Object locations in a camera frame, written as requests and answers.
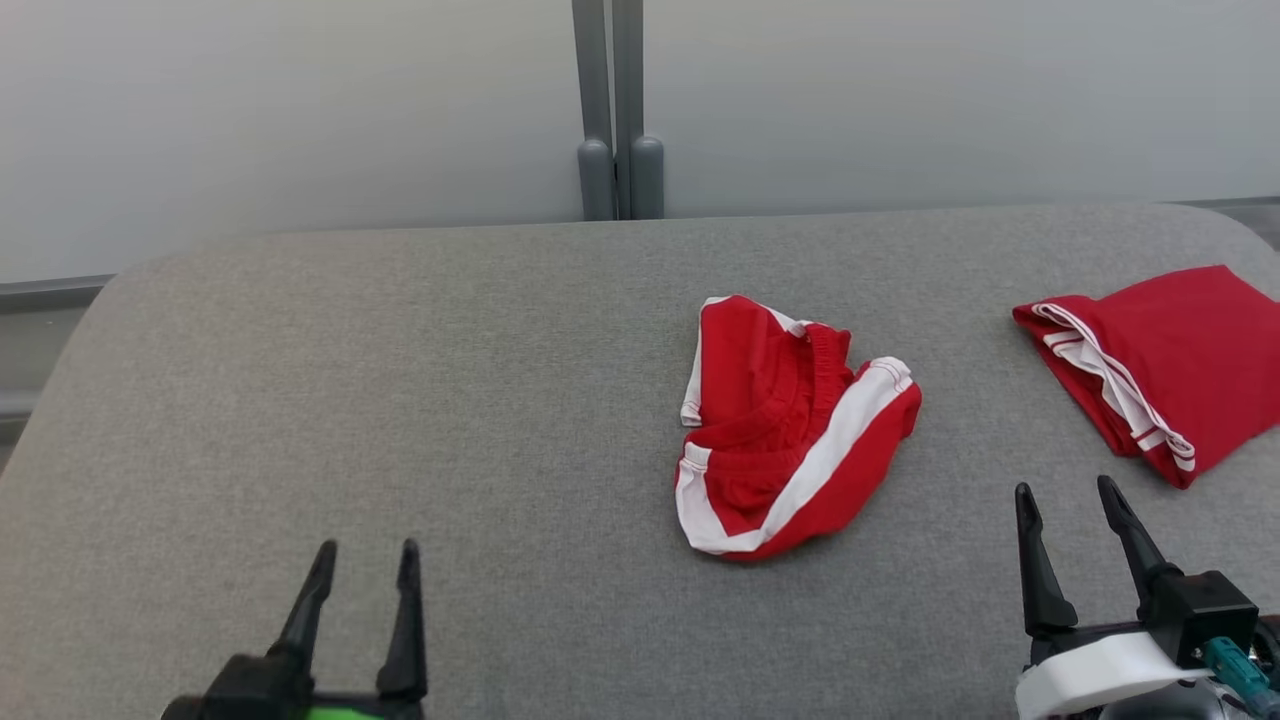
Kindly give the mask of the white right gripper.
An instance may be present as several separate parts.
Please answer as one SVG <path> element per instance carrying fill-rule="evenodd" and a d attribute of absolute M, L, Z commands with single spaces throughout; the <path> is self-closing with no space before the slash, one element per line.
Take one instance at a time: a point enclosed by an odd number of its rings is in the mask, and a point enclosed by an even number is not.
<path fill-rule="evenodd" d="M 1015 493 L 1019 569 L 1030 662 L 1014 691 L 1020 719 L 1215 719 L 1217 693 L 1196 657 L 1196 624 L 1149 621 L 1161 578 L 1183 577 L 1167 561 L 1116 482 L 1097 477 L 1111 532 L 1120 539 L 1139 600 L 1140 623 L 1075 626 L 1043 542 L 1032 488 Z"/>

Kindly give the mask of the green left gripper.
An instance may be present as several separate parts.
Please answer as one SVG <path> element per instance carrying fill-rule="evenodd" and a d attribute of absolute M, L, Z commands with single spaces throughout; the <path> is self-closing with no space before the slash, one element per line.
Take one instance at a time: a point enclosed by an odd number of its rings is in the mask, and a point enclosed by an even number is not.
<path fill-rule="evenodd" d="M 268 655 L 238 653 L 202 694 L 183 694 L 163 719 L 424 719 L 428 655 L 421 560 L 415 539 L 402 546 L 396 621 L 375 691 L 316 689 L 311 670 L 323 605 L 335 575 L 338 543 L 324 541 Z"/>

